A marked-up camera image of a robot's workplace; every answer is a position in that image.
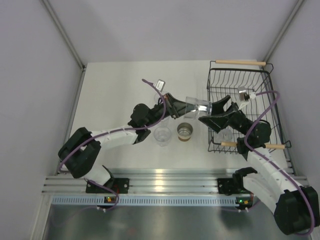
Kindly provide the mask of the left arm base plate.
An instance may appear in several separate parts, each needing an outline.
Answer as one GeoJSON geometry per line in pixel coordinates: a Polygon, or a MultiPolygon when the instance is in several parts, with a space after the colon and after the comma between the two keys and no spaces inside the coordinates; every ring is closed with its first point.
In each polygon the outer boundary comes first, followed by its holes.
{"type": "MultiPolygon", "coordinates": [[[[129,178],[113,178],[103,185],[105,188],[109,188],[117,194],[127,194],[130,186],[129,178]]],[[[87,181],[85,192],[87,194],[109,194],[110,191],[106,190],[94,183],[87,181]]]]}

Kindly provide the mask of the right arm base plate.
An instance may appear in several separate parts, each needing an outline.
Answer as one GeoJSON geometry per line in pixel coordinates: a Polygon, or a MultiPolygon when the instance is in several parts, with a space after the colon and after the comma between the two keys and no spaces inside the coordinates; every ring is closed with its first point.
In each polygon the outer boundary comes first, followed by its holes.
{"type": "Polygon", "coordinates": [[[249,194],[250,192],[240,189],[236,186],[232,178],[218,178],[217,179],[218,193],[226,196],[235,194],[249,194]]]}

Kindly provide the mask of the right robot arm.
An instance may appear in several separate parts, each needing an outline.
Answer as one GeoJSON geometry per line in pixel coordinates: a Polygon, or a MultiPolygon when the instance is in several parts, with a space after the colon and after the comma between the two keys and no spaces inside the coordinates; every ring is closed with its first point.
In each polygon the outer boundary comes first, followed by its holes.
{"type": "Polygon", "coordinates": [[[227,95],[217,102],[198,103],[194,109],[199,114],[199,121],[214,132],[231,127],[244,135],[237,139],[236,148],[249,167],[239,169],[232,175],[235,190],[256,195],[268,207],[285,235],[310,235],[320,225],[318,193],[313,187],[304,187],[288,175],[267,149],[272,130],[263,117],[275,102],[252,121],[235,102],[227,110],[224,109],[230,98],[227,95]]]}

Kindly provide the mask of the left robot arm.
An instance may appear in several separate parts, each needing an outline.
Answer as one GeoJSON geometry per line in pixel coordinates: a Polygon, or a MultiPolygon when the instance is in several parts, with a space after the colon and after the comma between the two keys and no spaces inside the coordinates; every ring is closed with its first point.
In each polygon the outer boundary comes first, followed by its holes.
{"type": "Polygon", "coordinates": [[[105,166],[96,163],[98,158],[109,149],[141,143],[162,119],[176,119],[195,109],[192,103],[177,100],[170,93],[163,95],[163,99],[164,102],[153,108],[144,103],[137,104],[131,120],[123,127],[100,131],[89,131],[85,127],[77,129],[58,151],[61,164],[73,178],[95,182],[99,190],[109,193],[114,188],[113,175],[105,166]]]}

